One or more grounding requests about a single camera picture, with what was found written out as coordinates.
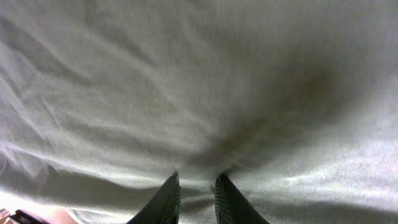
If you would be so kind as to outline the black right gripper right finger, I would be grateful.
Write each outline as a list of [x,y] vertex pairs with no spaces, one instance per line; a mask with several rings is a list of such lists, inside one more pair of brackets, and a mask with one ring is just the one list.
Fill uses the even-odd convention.
[[217,224],[270,224],[225,174],[215,180],[215,214]]

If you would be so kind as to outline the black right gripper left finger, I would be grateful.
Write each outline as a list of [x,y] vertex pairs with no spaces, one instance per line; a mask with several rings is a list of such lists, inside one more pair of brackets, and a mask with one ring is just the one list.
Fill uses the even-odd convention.
[[174,172],[140,212],[126,224],[178,224],[181,205],[178,172]]

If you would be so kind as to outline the khaki shorts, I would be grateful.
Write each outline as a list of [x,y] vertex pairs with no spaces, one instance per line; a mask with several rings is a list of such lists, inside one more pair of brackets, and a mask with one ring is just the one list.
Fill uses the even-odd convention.
[[396,1],[2,1],[1,192],[125,223],[220,172],[271,223],[397,222]]

